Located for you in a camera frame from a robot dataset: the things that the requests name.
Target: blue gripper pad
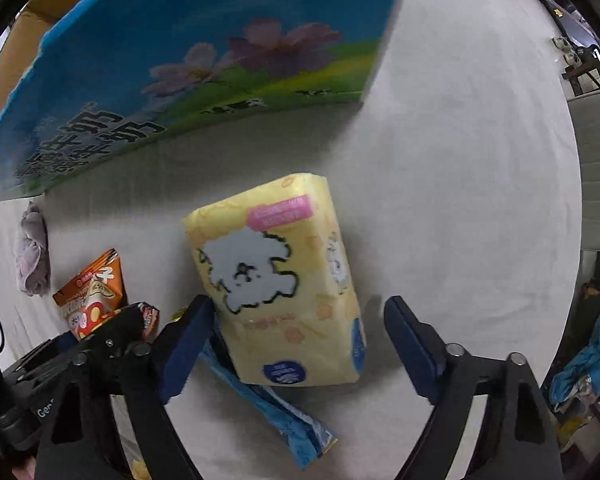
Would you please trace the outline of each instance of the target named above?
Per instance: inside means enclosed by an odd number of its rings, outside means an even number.
[[[169,323],[153,344],[152,360],[160,377],[160,399],[179,395],[205,342],[214,332],[214,304],[197,296],[180,320]]]
[[[444,342],[431,325],[421,323],[400,296],[384,304],[384,328],[416,393],[435,405],[438,378],[445,370]]]

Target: red snack package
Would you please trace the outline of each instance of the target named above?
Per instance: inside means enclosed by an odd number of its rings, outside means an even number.
[[[54,301],[78,339],[116,315],[124,295],[120,256],[110,249],[54,294]]]
[[[158,323],[160,322],[160,311],[148,303],[138,303],[138,308],[142,312],[142,339],[151,341],[158,332]]]

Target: yellow snack wrapper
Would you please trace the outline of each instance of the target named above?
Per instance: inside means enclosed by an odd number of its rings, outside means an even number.
[[[292,174],[184,219],[242,382],[358,380],[365,337],[324,177]]]

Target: white cloth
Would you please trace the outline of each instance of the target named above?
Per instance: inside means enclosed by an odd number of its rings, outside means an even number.
[[[53,290],[115,247],[129,301],[158,306],[164,323],[202,291],[181,218],[285,174],[328,178],[364,308],[366,367],[356,384],[283,394],[340,441],[298,472],[284,439],[196,367],[168,412],[205,478],[393,479],[430,409],[382,326],[379,309],[392,294],[446,341],[493,358],[522,352],[544,378],[573,295],[581,218],[555,35],[537,0],[403,0],[362,108],[227,122],[145,146],[46,194]],[[0,204],[0,258],[17,225],[10,208]],[[51,298],[16,298],[5,279],[7,338],[33,345],[54,335]],[[465,434],[474,441],[477,415]],[[462,476],[472,445],[462,444],[450,478]]]

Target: blue circular logo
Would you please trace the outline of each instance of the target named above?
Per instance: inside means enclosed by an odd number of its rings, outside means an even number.
[[[297,361],[279,361],[262,367],[264,376],[272,383],[296,384],[306,379],[306,370]]]

